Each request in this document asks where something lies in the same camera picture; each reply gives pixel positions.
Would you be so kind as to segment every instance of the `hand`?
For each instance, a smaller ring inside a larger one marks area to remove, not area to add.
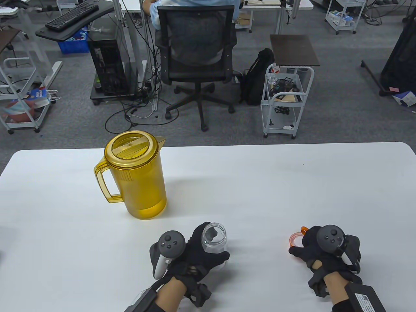
[[[186,243],[183,254],[176,258],[168,267],[166,275],[191,276],[196,282],[203,279],[209,271],[217,265],[223,264],[230,258],[227,251],[222,253],[206,253],[201,243],[201,236],[204,228],[210,222],[198,226],[191,238]]]
[[[341,258],[326,253],[320,248],[316,238],[320,228],[321,226],[310,228],[302,238],[304,247],[290,247],[289,253],[305,261],[307,267],[313,272],[321,266],[324,267],[327,274],[332,272],[350,272],[348,266]]]

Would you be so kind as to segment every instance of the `backpack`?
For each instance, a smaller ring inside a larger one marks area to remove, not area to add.
[[[246,101],[248,105],[260,105],[266,69],[274,61],[273,51],[269,48],[265,48],[259,52],[256,61],[241,79],[240,103]]]

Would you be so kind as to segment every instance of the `computer tower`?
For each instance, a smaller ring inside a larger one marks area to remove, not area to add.
[[[87,41],[99,80],[95,89],[105,96],[135,94],[137,70],[128,59],[121,22],[114,17],[95,20]]]

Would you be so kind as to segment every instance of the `yellow pitcher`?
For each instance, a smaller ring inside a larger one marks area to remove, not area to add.
[[[157,216],[166,206],[160,149],[161,136],[144,131],[128,131],[113,138],[94,173],[109,203],[124,202],[129,213],[139,219]],[[120,194],[110,194],[103,172],[110,169]]]

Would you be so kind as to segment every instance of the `keyboard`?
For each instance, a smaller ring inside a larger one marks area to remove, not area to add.
[[[62,14],[48,22],[45,26],[49,29],[61,32],[68,27],[76,24],[79,20],[90,15],[91,13],[98,10],[98,5],[83,2],[74,7],[69,12]]]

